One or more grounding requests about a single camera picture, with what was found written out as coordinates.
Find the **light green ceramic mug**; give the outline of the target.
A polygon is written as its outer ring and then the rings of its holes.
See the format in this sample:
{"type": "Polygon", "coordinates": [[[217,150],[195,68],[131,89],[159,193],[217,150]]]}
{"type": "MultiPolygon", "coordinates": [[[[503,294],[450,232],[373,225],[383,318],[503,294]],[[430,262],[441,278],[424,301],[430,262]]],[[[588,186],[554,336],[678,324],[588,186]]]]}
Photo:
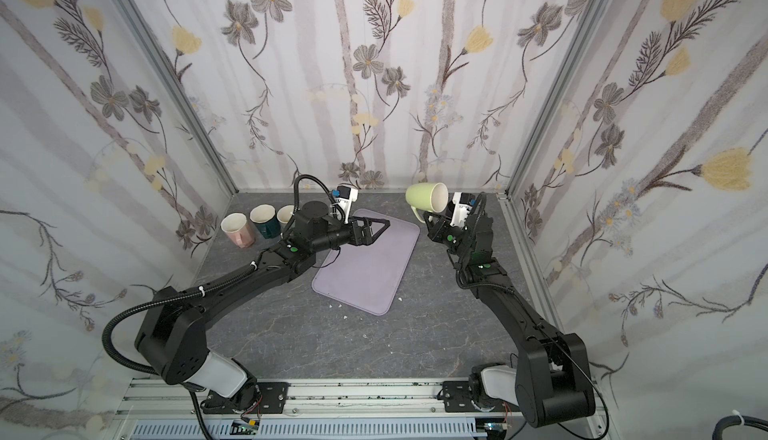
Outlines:
{"type": "Polygon", "coordinates": [[[417,183],[407,188],[406,202],[411,207],[416,219],[425,224],[424,213],[442,213],[448,204],[449,191],[442,182],[417,183]]]}

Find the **grey ceramic mug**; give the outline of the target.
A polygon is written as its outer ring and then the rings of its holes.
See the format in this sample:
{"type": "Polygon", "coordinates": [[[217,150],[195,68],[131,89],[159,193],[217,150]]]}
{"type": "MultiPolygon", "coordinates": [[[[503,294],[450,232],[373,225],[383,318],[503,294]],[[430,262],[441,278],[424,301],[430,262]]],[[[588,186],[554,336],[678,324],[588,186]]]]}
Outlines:
{"type": "Polygon", "coordinates": [[[285,233],[288,229],[288,223],[292,220],[295,208],[293,205],[285,205],[277,210],[276,218],[281,227],[281,232],[285,233]]]}

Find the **dark green ceramic mug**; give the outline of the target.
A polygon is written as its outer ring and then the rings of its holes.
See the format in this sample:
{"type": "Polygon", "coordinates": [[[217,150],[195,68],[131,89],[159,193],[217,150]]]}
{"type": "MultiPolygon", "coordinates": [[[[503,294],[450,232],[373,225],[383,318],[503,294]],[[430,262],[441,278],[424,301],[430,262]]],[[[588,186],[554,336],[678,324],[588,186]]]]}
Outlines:
{"type": "Polygon", "coordinates": [[[251,222],[264,239],[274,239],[280,236],[281,225],[277,219],[276,209],[269,204],[254,207],[249,214],[251,222]]]}

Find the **pink ceramic mug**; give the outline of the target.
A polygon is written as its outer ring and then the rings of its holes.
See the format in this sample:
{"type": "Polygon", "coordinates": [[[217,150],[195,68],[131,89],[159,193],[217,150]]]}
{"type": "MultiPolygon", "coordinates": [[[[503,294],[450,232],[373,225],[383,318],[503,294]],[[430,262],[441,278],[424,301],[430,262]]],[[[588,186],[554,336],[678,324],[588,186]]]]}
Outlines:
{"type": "Polygon", "coordinates": [[[231,213],[224,217],[220,228],[229,240],[238,248],[248,248],[255,242],[253,228],[249,218],[243,213],[231,213]]]}

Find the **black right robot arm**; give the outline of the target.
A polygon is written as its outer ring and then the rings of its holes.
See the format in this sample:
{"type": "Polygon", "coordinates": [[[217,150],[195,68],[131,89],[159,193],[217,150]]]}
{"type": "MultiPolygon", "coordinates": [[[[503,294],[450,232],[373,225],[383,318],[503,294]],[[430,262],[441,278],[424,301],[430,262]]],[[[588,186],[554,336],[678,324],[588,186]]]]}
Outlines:
{"type": "Polygon", "coordinates": [[[535,428],[593,415],[595,389],[584,342],[547,322],[512,285],[493,254],[493,220],[472,214],[456,227],[446,215],[422,217],[428,237],[447,247],[457,285],[493,312],[517,349],[514,385],[494,392],[501,382],[483,380],[483,393],[516,404],[535,428]]]}

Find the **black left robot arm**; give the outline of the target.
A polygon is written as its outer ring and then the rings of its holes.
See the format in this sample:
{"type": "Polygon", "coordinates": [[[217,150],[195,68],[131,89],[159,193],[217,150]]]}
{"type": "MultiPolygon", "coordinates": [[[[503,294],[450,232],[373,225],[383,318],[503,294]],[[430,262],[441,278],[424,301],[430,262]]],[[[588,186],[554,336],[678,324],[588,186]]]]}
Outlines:
{"type": "Polygon", "coordinates": [[[315,265],[317,255],[343,245],[374,244],[390,226],[385,219],[342,216],[310,201],[295,210],[287,236],[246,266],[180,293],[167,289],[148,309],[135,348],[167,384],[191,384],[232,399],[255,394],[255,377],[208,347],[207,330],[256,296],[286,284],[315,265]]]}

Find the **lavender plastic tray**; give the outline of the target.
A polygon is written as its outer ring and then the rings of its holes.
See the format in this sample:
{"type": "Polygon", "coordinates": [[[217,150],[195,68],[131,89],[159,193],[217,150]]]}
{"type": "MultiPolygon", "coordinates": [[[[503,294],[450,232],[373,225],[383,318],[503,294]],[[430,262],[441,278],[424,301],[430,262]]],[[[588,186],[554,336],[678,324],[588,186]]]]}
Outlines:
{"type": "Polygon", "coordinates": [[[409,221],[367,209],[357,216],[390,222],[370,246],[344,245],[329,254],[312,281],[315,293],[363,312],[385,315],[396,296],[414,251],[420,228],[409,221]]]}

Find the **small circuit board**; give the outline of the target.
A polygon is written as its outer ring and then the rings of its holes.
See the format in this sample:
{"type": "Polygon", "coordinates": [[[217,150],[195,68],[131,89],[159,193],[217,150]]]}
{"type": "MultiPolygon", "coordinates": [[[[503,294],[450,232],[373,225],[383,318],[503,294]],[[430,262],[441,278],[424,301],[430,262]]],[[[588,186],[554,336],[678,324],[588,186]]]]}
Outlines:
{"type": "Polygon", "coordinates": [[[230,428],[230,434],[240,436],[255,436],[258,433],[258,424],[254,421],[233,421],[230,428]]]}

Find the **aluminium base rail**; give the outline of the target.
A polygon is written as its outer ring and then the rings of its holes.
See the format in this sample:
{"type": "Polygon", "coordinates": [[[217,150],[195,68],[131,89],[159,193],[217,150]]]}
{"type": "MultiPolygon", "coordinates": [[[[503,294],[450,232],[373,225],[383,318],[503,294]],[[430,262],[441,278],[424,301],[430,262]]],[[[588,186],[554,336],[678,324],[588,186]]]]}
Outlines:
{"type": "MultiPolygon", "coordinates": [[[[481,417],[521,415],[517,400],[471,399],[468,382],[459,379],[293,379],[266,380],[271,396],[266,411],[250,419],[309,419],[352,417],[481,417]]],[[[195,418],[189,392],[158,380],[134,380],[120,405],[118,418],[195,418]]]]}

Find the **aluminium right corner post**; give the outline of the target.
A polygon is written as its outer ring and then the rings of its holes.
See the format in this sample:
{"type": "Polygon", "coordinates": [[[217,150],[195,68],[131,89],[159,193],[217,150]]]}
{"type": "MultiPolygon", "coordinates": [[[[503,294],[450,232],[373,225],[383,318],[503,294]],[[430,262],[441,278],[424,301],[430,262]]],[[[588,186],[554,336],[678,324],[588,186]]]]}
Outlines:
{"type": "Polygon", "coordinates": [[[550,85],[547,96],[544,98],[544,103],[524,143],[524,148],[512,172],[511,179],[504,190],[506,197],[510,197],[522,185],[525,173],[543,142],[543,137],[554,118],[555,111],[559,107],[569,83],[574,78],[588,50],[591,39],[597,31],[601,17],[610,5],[610,2],[611,0],[587,1],[582,19],[559,65],[557,74],[550,85]]]}

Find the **aluminium corner post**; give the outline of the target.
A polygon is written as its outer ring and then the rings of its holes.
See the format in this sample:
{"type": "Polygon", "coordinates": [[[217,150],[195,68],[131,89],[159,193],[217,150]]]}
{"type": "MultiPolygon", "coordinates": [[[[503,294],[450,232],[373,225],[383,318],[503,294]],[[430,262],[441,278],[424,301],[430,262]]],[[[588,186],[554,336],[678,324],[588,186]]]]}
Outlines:
{"type": "Polygon", "coordinates": [[[506,197],[510,197],[522,185],[525,173],[543,142],[543,137],[554,118],[555,111],[559,107],[569,83],[574,78],[588,50],[591,39],[597,31],[601,17],[610,5],[610,2],[611,0],[587,1],[582,19],[559,65],[557,74],[550,85],[547,96],[544,98],[544,103],[524,143],[524,148],[512,172],[511,179],[504,190],[506,197]]]}
{"type": "Polygon", "coordinates": [[[202,121],[186,96],[184,87],[173,70],[171,60],[165,54],[156,35],[143,18],[134,0],[111,0],[111,2],[127,24],[143,56],[153,68],[156,77],[181,115],[185,126],[190,131],[191,137],[201,149],[209,166],[213,169],[223,191],[229,197],[234,196],[239,192],[239,189],[219,157],[213,142],[204,129],[202,121]]]}

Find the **aluminium left corner post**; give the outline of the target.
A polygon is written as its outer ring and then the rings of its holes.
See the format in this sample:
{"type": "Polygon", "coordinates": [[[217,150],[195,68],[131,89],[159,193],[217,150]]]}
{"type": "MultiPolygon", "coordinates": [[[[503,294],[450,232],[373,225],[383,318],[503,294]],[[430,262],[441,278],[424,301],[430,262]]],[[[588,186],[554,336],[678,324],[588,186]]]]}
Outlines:
{"type": "Polygon", "coordinates": [[[184,87],[173,70],[171,60],[165,54],[156,35],[143,18],[134,0],[111,0],[111,2],[127,24],[143,56],[153,68],[156,77],[181,115],[185,126],[190,131],[191,137],[201,149],[209,166],[213,169],[223,191],[229,197],[234,196],[239,192],[239,189],[219,157],[213,142],[204,129],[202,121],[186,96],[184,87]]]}

